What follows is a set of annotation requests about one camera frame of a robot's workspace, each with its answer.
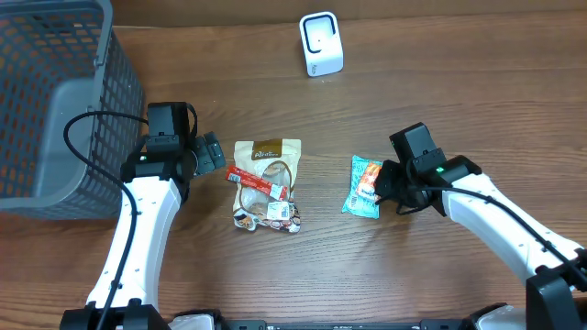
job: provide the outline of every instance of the plastic basket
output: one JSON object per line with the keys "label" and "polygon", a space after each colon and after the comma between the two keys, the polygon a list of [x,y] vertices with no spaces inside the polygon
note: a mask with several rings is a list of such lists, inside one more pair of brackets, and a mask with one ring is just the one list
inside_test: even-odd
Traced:
{"label": "plastic basket", "polygon": [[[63,142],[81,113],[140,116],[144,93],[100,1],[0,2],[0,210],[39,218],[116,215],[120,190],[76,159]],[[117,174],[139,123],[88,117],[73,145]]]}

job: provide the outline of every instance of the barcode sticker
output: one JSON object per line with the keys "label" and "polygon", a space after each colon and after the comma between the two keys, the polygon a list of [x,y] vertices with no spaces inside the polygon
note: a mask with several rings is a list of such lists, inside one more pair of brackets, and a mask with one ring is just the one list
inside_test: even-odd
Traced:
{"label": "barcode sticker", "polygon": [[237,174],[230,173],[228,175],[228,180],[236,183],[240,183],[240,177]]}
{"label": "barcode sticker", "polygon": [[267,218],[269,220],[289,220],[290,204],[287,202],[273,202],[267,204]]}

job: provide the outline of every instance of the red wrapper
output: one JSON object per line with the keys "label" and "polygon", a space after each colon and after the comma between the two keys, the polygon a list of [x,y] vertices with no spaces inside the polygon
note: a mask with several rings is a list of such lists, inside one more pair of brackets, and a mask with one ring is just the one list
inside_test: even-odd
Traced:
{"label": "red wrapper", "polygon": [[279,201],[284,200],[287,195],[286,187],[271,183],[234,165],[228,166],[226,179],[256,189]]}

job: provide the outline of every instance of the wooden table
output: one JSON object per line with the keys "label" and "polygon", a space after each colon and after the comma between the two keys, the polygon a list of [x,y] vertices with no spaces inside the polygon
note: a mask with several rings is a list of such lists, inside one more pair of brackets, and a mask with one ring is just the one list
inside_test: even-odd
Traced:
{"label": "wooden table", "polygon": [[[238,140],[300,138],[302,231],[236,229],[223,171],[193,181],[169,235],[161,313],[414,321],[524,304],[524,288],[463,227],[426,210],[342,214],[350,159],[394,159],[422,121],[543,224],[586,243],[587,13],[340,22],[342,72],[305,73],[296,24],[118,30],[149,102],[189,101],[233,161]],[[0,327],[55,328],[94,287],[116,221],[0,220]]]}

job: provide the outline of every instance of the snack bag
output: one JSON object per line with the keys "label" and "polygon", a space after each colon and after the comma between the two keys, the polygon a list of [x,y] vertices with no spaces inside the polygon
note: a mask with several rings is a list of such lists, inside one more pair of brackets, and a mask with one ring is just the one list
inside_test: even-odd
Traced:
{"label": "snack bag", "polygon": [[370,162],[367,169],[360,177],[359,186],[357,186],[357,195],[371,202],[377,202],[379,196],[375,194],[375,179],[379,175],[382,165]]}
{"label": "snack bag", "polygon": [[342,205],[342,213],[351,213],[358,216],[365,216],[379,219],[379,205],[366,198],[360,198],[357,194],[360,178],[370,163],[382,166],[380,161],[362,159],[359,156],[352,157],[352,173],[350,177],[350,192],[345,204]]}
{"label": "snack bag", "polygon": [[254,231],[257,225],[288,233],[300,231],[294,184],[301,155],[302,141],[299,139],[238,141],[235,144],[237,168],[286,188],[285,198],[276,196],[278,199],[275,199],[271,194],[237,183],[237,196],[232,207],[235,226],[249,231]]}

